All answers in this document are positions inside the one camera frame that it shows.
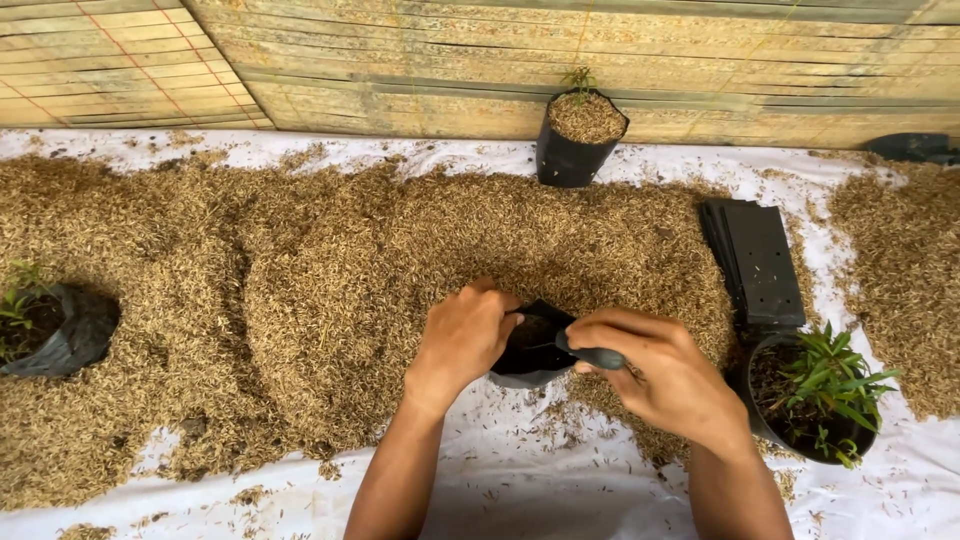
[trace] grow bag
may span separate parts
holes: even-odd
[[[107,355],[110,337],[120,321],[120,308],[113,300],[63,284],[43,293],[60,302],[63,324],[32,355],[0,367],[0,372],[20,377],[62,377]],[[40,296],[37,291],[26,294]]]
[[[507,348],[490,370],[490,380],[507,388],[536,388],[564,374],[576,356],[558,348],[557,332],[575,319],[543,300],[516,310],[525,320],[514,332],[528,332],[522,345],[507,341]]]
[[[747,407],[750,415],[750,431],[759,437],[763,437],[771,442],[777,443],[786,449],[806,457],[807,459],[830,465],[842,465],[843,463],[834,456],[824,456],[822,450],[814,448],[814,437],[799,437],[796,443],[791,444],[786,441],[788,437],[781,436],[776,426],[771,426],[763,419],[760,414],[759,406],[754,399],[754,392],[751,384],[751,372],[754,362],[763,350],[769,349],[781,344],[799,344],[801,339],[795,333],[775,333],[756,344],[751,350],[750,360],[740,362],[740,364],[731,370],[727,375],[727,384],[736,392],[740,401]],[[862,377],[862,374],[853,370],[854,374]],[[860,411],[868,420],[872,420],[874,426],[878,424],[878,419],[865,411]],[[861,456],[866,454],[873,446],[876,439],[876,433],[857,424],[853,419],[846,416],[835,414],[822,426],[828,431],[827,442],[837,445],[842,439],[850,439],[856,445],[856,452]]]
[[[601,144],[574,142],[560,135],[550,126],[550,104],[562,95],[580,91],[572,88],[566,92],[554,94],[543,112],[543,125],[540,126],[540,136],[537,137],[537,179],[541,184],[554,187],[585,187],[593,182],[593,177],[613,151],[616,143],[627,133],[630,127],[630,118],[624,114],[627,123],[623,126],[623,133],[615,140]],[[607,98],[594,88],[589,90]]]

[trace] white tarp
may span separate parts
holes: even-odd
[[[357,168],[400,153],[408,158],[401,171],[411,176],[440,163],[450,173],[534,173],[529,142],[188,133],[205,139],[173,148],[166,146],[168,134],[162,131],[2,131],[0,159],[65,149],[60,156],[108,158],[123,170],[188,157],[191,149],[222,148],[229,152],[224,163],[260,167],[320,141],[327,154],[308,167]],[[126,145],[131,138],[139,144]],[[155,153],[148,149],[150,142],[157,145]],[[796,176],[758,174],[768,168]],[[684,182],[700,176],[727,187],[734,197],[778,205],[799,216],[806,264],[815,274],[814,306],[836,326],[850,323],[852,315],[832,271],[849,264],[852,251],[846,239],[844,245],[831,245],[831,231],[810,219],[806,202],[814,204],[818,216],[827,216],[828,190],[860,169],[853,162],[811,157],[805,150],[626,144],[597,180]],[[862,331],[853,334],[852,346],[879,369]],[[585,409],[574,415],[578,421],[556,426],[555,419],[541,413],[564,391],[553,383],[545,392],[545,398],[533,399],[528,390],[504,390],[487,380],[464,392],[447,416],[425,537],[695,538],[681,467],[665,467],[666,481],[658,479],[629,440],[629,430],[602,416],[591,417]],[[880,410],[882,434],[856,471],[768,460],[772,469],[796,472],[796,501],[787,510],[797,538],[960,538],[960,419],[917,422],[899,393],[887,394]],[[541,428],[538,435],[524,435],[533,427]],[[559,430],[555,440],[542,435],[547,427]],[[584,443],[561,448],[564,430],[575,430]],[[176,443],[174,434],[157,430],[138,467],[155,468]],[[0,512],[0,538],[54,539],[59,530],[77,523],[116,527],[115,538],[240,539],[245,533],[255,539],[340,538],[371,456],[372,449],[338,455],[339,480],[323,479],[316,461],[296,454],[238,477],[222,474],[196,483],[133,479],[77,507]],[[273,492],[256,507],[229,502],[258,484]],[[140,525],[143,517],[159,512],[168,514]]]

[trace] right hand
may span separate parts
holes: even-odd
[[[603,374],[623,405],[648,424],[698,443],[721,458],[753,447],[747,408],[677,319],[609,307],[566,329],[572,349],[603,347],[640,372],[604,370],[577,362],[580,373]]]

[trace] pile of rice husks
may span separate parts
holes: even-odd
[[[853,176],[830,200],[833,224],[852,239],[848,305],[876,358],[899,368],[903,397],[919,420],[960,412],[960,170],[883,163]]]
[[[161,471],[175,479],[370,446],[428,307],[484,274],[574,315],[623,305],[679,317],[717,360],[732,342],[693,208],[703,189],[565,191],[440,172],[401,183],[389,161],[356,174],[208,162],[119,175],[93,161],[0,161],[0,253],[123,309],[103,362],[66,380],[0,378],[3,509],[103,493],[157,426],[181,435]],[[570,390],[637,428],[648,457],[681,450],[604,381]]]

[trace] black tool handle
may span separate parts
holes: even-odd
[[[570,349],[570,343],[566,340],[566,330],[557,332],[557,348],[581,360],[587,361],[600,369],[620,369],[627,363],[627,358],[613,349],[603,349],[601,347],[594,349]]]

